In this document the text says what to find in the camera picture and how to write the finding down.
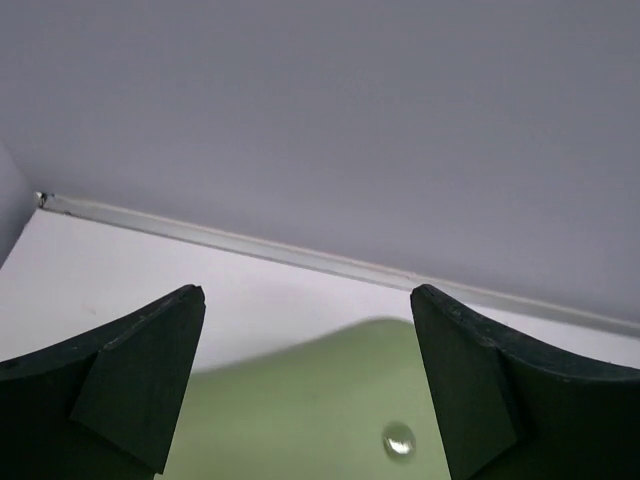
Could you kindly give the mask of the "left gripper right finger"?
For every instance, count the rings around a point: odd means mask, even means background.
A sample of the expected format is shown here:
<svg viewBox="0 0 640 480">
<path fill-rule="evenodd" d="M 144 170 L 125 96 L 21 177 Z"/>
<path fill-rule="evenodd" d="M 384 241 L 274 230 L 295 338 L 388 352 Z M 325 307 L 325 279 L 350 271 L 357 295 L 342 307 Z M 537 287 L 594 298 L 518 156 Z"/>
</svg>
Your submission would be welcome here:
<svg viewBox="0 0 640 480">
<path fill-rule="evenodd" d="M 552 346 L 432 285 L 410 303 L 452 478 L 638 478 L 637 369 Z"/>
</svg>

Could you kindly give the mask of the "green hard-shell suitcase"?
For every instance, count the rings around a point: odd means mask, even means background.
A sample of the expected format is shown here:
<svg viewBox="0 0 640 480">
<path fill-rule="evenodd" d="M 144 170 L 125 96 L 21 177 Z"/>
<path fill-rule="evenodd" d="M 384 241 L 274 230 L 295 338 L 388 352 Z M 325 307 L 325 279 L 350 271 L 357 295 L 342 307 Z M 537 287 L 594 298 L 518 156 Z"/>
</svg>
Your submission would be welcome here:
<svg viewBox="0 0 640 480">
<path fill-rule="evenodd" d="M 167 479 L 445 479 L 414 326 L 367 320 L 193 374 Z"/>
</svg>

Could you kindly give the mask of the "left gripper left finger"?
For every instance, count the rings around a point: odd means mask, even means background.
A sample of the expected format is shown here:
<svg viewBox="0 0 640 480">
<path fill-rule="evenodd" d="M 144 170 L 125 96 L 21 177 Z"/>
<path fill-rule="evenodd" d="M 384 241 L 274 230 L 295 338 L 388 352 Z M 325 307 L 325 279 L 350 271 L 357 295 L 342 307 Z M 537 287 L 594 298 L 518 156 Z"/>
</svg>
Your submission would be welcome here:
<svg viewBox="0 0 640 480">
<path fill-rule="evenodd" d="M 4 479 L 153 479 L 167 464 L 205 295 L 147 306 L 1 364 Z"/>
</svg>

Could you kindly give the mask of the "metal table edge rail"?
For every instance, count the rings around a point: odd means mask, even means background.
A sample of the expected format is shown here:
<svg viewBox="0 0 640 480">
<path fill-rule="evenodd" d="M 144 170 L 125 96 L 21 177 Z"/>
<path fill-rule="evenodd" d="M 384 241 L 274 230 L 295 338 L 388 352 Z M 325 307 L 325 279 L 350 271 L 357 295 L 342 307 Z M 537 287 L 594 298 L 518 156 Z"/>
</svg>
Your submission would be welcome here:
<svg viewBox="0 0 640 480">
<path fill-rule="evenodd" d="M 108 204 L 45 192 L 36 192 L 35 196 L 38 209 L 63 216 L 396 290 L 407 290 L 419 284 L 432 284 L 464 303 L 617 335 L 634 338 L 639 336 L 637 322 L 424 276 L 415 272 L 339 255 L 233 234 Z"/>
</svg>

